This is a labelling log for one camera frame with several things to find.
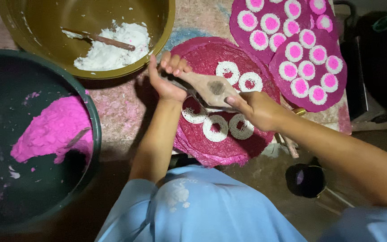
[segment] white rice cracker ring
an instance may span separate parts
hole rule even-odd
[[[316,45],[308,53],[310,61],[316,65],[321,65],[326,61],[326,49],[321,45]]]
[[[285,33],[286,36],[291,37],[294,34],[297,34],[300,32],[300,25],[293,19],[287,19],[283,23],[283,33]]]
[[[200,112],[197,114],[195,114],[194,110],[191,108],[183,109],[181,114],[186,121],[192,124],[201,124],[209,116],[209,113],[203,107],[201,107]]]
[[[213,124],[219,124],[219,132],[211,130]],[[202,132],[208,140],[212,142],[220,142],[228,136],[228,123],[220,115],[209,116],[202,123]]]
[[[299,62],[302,59],[303,48],[298,42],[290,42],[286,46],[285,56],[290,62]]]
[[[252,89],[249,89],[246,87],[246,81],[250,80],[254,87]],[[240,79],[238,80],[238,87],[242,92],[253,92],[253,91],[262,91],[262,78],[254,73],[254,72],[246,72],[243,75],[241,75]]]
[[[331,73],[325,73],[320,79],[320,85],[327,93],[333,93],[338,89],[337,77]]]
[[[270,37],[270,49],[272,52],[276,52],[277,48],[286,41],[286,36],[282,33],[273,34]]]
[[[219,62],[216,67],[216,76],[224,77],[224,74],[232,72],[232,76],[227,78],[229,84],[234,85],[238,82],[240,72],[238,71],[237,64],[230,61]]]
[[[241,129],[237,128],[239,122],[244,123]],[[252,136],[254,129],[255,127],[253,124],[246,120],[241,113],[234,115],[234,117],[229,120],[229,131],[231,131],[231,135],[236,139],[245,140],[249,138]]]
[[[249,37],[250,46],[255,50],[265,50],[268,47],[268,36],[264,31],[255,30]]]
[[[240,26],[242,30],[247,32],[254,30],[256,28],[256,25],[258,24],[256,16],[248,10],[241,11],[238,14],[237,22],[238,26]]]
[[[312,80],[316,75],[314,64],[310,61],[302,61],[298,65],[298,75],[305,80]]]
[[[297,66],[290,61],[284,61],[279,66],[279,74],[284,80],[294,80],[298,74]]]
[[[264,7],[264,0],[246,0],[246,7],[250,11],[257,13]]]
[[[297,78],[291,82],[292,94],[298,98],[308,96],[308,82],[302,78]]]
[[[301,4],[297,0],[287,0],[285,13],[289,19],[297,19],[301,15]]]
[[[328,95],[320,86],[312,86],[308,90],[308,97],[313,104],[323,105],[326,102]]]
[[[331,74],[336,75],[343,69],[343,61],[336,56],[329,56],[326,59],[325,67]]]
[[[299,37],[300,44],[306,49],[311,49],[316,44],[316,35],[309,29],[301,30]]]
[[[280,19],[273,13],[264,14],[261,18],[261,29],[272,35],[276,33],[280,28]]]

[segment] pink dough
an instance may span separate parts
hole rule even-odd
[[[323,58],[325,58],[325,52],[322,49],[318,48],[314,50],[313,56],[316,60],[321,61],[323,60]]]
[[[304,40],[304,42],[308,45],[311,45],[314,41],[314,36],[312,34],[310,34],[309,32],[306,32],[303,36],[302,36],[302,39]]]
[[[316,88],[313,91],[313,98],[318,100],[318,101],[322,100],[324,96],[325,96],[325,93],[322,90],[322,88]]]
[[[10,155],[19,163],[26,163],[35,156],[56,154],[55,164],[64,161],[65,154],[76,149],[86,155],[86,161],[92,155],[92,132],[87,132],[73,147],[65,146],[86,127],[92,127],[89,114],[79,96],[60,98],[43,109],[40,116],[34,117]]]
[[[296,16],[300,12],[300,9],[298,8],[298,6],[295,3],[291,3],[291,4],[289,4],[289,12],[293,16]]]
[[[251,27],[255,24],[255,20],[253,19],[252,15],[250,14],[245,14],[243,16],[243,23],[247,26],[247,27]]]
[[[295,67],[293,67],[291,65],[287,65],[287,66],[285,66],[285,74],[288,77],[293,77],[297,74],[297,70],[295,69]]]
[[[335,85],[335,77],[334,75],[328,75],[325,77],[325,85],[332,87]]]
[[[304,68],[302,69],[302,72],[304,73],[304,75],[308,77],[313,75],[313,66],[310,64],[305,65]]]
[[[295,83],[295,89],[298,93],[304,94],[304,92],[307,90],[307,87],[305,86],[305,83],[303,80],[298,80]]]
[[[275,29],[277,27],[277,21],[273,18],[268,18],[265,20],[265,25],[268,29]]]
[[[289,50],[289,52],[291,53],[291,56],[293,58],[297,58],[301,54],[300,48],[298,46],[296,46],[296,45],[292,46],[291,49]]]

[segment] olive green bowl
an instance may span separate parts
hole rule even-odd
[[[68,38],[60,27],[99,34],[101,29],[112,26],[113,19],[119,25],[144,22],[150,37],[149,51],[156,55],[172,31],[175,0],[0,0],[0,15],[14,41],[26,51],[59,65],[74,76],[109,79],[137,71],[148,63],[150,56],[112,71],[79,70],[74,67],[74,60],[85,57],[91,45]]]

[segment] right hand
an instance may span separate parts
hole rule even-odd
[[[262,131],[279,131],[282,123],[294,115],[280,106],[264,92],[240,93],[243,98],[229,96],[226,101],[233,108],[240,110],[245,118]]]

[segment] blue stain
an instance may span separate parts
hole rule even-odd
[[[221,11],[225,16],[227,16],[228,19],[231,17],[231,14],[228,12],[228,10],[226,10],[226,8],[222,4],[218,3],[217,6],[219,8],[219,11]]]

